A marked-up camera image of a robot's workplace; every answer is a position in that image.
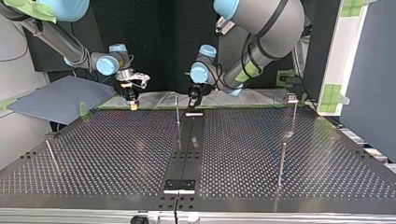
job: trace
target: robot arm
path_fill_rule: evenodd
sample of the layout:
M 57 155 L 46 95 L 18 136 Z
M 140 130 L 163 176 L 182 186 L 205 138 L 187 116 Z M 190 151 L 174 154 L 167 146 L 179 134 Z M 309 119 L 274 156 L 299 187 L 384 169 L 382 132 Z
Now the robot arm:
M 76 38 L 55 23 L 40 21 L 24 15 L 0 0 L 0 14 L 6 19 L 17 21 L 34 36 L 64 56 L 65 62 L 73 67 L 97 70 L 105 76 L 116 74 L 116 79 L 124 88 L 124 97 L 131 109 L 137 109 L 138 93 L 135 87 L 145 89 L 149 76 L 135 73 L 132 59 L 125 45 L 109 47 L 109 53 L 89 52 Z
M 191 67 L 191 80 L 195 86 L 218 86 L 231 95 L 238 95 L 244 83 L 261 75 L 270 62 L 288 55 L 304 29 L 304 9 L 300 0 L 215 0 L 214 8 L 250 35 L 241 59 L 228 72 L 219 73 L 215 66 L 217 51 L 214 47 L 201 46 Z M 191 97 L 190 107 L 196 105 Z

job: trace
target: green tape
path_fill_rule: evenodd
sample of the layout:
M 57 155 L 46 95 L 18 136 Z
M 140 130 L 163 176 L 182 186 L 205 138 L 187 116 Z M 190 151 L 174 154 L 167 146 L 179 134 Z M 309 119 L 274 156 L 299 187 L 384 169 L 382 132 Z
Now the green tape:
M 86 120 L 91 117 L 91 113 L 87 110 L 87 105 L 84 102 L 79 104 L 79 115 L 82 117 L 82 120 Z
M 285 81 L 282 81 L 282 77 L 295 77 L 294 70 L 283 70 L 283 71 L 277 71 L 277 77 L 276 77 L 276 86 L 277 87 L 287 87 L 287 88 L 292 88 L 293 84 L 288 84 Z
M 364 0 L 344 0 L 341 17 L 359 17 Z
M 247 70 L 247 73 L 251 76 L 251 77 L 257 77 L 260 75 L 259 73 L 259 69 L 252 63 L 248 63 L 247 66 L 245 67 Z M 248 77 L 248 75 L 245 73 L 244 70 L 241 71 L 241 73 L 239 73 L 239 75 L 236 77 L 235 81 L 238 82 L 246 82 L 250 79 L 250 77 Z
M 341 102 L 341 85 L 326 84 L 320 101 L 319 112 L 335 113 Z
M 0 112 L 7 110 L 8 106 L 16 102 L 17 98 L 12 97 L 0 102 Z
M 17 10 L 42 21 L 56 22 L 55 13 L 51 6 L 37 3 L 33 0 L 4 0 L 6 6 L 15 7 Z

